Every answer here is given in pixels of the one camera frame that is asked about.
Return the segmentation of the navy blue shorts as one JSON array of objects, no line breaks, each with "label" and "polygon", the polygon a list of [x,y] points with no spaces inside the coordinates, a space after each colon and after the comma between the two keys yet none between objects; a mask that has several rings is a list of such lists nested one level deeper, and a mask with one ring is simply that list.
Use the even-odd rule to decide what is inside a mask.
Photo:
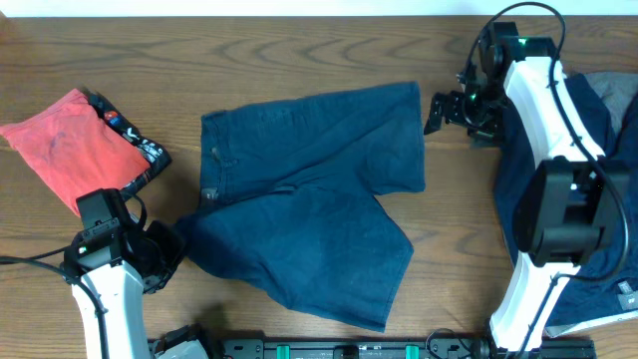
[{"label": "navy blue shorts", "polygon": [[379,197],[425,189],[414,82],[201,119],[197,210],[176,231],[205,272],[280,305],[383,331],[413,255]]}]

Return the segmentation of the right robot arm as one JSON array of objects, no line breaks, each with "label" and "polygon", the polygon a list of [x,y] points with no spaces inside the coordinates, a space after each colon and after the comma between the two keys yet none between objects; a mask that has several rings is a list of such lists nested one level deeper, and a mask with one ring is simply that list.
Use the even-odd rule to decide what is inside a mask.
[{"label": "right robot arm", "polygon": [[499,308],[477,339],[429,337],[436,358],[592,358],[590,340],[545,339],[543,330],[566,284],[626,228],[625,166],[591,138],[571,100],[559,61],[562,44],[523,37],[514,23],[489,20],[458,79],[462,89],[433,96],[426,134],[444,124],[499,142],[513,107],[533,158],[533,173],[511,216],[514,273]]}]

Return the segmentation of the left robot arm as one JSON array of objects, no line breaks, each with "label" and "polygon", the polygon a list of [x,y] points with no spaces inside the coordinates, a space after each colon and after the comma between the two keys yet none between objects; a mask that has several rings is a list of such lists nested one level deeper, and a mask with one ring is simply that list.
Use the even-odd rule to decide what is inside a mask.
[{"label": "left robot arm", "polygon": [[122,193],[101,188],[77,199],[83,229],[64,250],[61,269],[80,309],[90,358],[213,356],[203,330],[186,325],[150,339],[144,296],[165,288],[185,257],[186,242],[147,212],[129,213]]}]

